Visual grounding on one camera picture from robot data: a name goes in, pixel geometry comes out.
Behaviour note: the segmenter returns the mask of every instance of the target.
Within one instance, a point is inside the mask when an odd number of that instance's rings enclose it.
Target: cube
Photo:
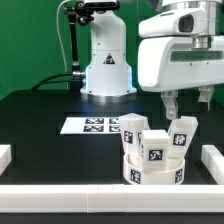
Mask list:
[[[165,130],[143,130],[140,167],[143,172],[166,168],[169,136]]]
[[[121,138],[124,153],[140,158],[141,133],[149,129],[147,117],[138,114],[127,114],[119,117]]]
[[[198,126],[195,117],[182,116],[173,120],[168,130],[170,136],[169,157],[184,158]]]

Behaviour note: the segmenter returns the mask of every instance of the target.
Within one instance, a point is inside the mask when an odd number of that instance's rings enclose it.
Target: warning label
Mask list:
[[[104,61],[104,64],[108,64],[108,65],[114,65],[115,64],[114,59],[113,59],[111,54],[108,54],[107,58]]]

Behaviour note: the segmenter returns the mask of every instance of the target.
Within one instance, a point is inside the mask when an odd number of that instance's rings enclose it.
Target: green background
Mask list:
[[[0,99],[12,91],[30,89],[42,79],[64,72],[56,31],[56,12],[61,0],[1,0],[0,4]],[[127,26],[127,62],[133,68],[133,84],[137,83],[137,52],[140,43],[138,23],[155,15],[144,0],[125,3],[116,12]],[[70,33],[67,18],[60,14],[60,27],[66,56],[71,63]],[[77,27],[81,67],[90,62],[89,26]],[[67,88],[55,84],[43,88]],[[224,104],[222,86],[215,98]]]

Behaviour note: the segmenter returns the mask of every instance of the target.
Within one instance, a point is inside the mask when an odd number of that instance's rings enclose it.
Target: black tabletop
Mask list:
[[[215,184],[201,162],[201,150],[202,145],[213,144],[223,152],[224,107],[212,101],[210,112],[200,113],[198,96],[197,91],[185,90],[178,97],[180,116],[195,116],[199,122],[185,157],[183,184]],[[168,130],[170,126],[159,93],[139,92],[136,99],[107,104],[83,100],[79,93],[66,90],[11,93],[0,102],[0,144],[12,145],[13,161],[0,176],[0,184],[128,184],[122,174],[120,134],[60,134],[68,116],[118,117],[128,113],[148,117],[151,129]],[[223,218],[222,214],[1,214],[0,222],[221,223]]]

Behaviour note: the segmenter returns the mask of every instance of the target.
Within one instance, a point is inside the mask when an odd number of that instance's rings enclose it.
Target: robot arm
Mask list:
[[[168,119],[177,116],[178,89],[200,87],[199,102],[209,110],[213,85],[224,83],[222,5],[223,0],[164,0],[159,15],[139,24],[146,38],[139,47],[139,84],[162,92]]]
[[[75,77],[83,74],[77,57],[76,20],[82,26],[90,24],[91,28],[92,60],[85,69],[85,85],[80,90],[84,99],[118,102],[136,92],[132,86],[132,70],[126,62],[126,26],[113,13],[119,7],[117,0],[84,0],[67,7]]]

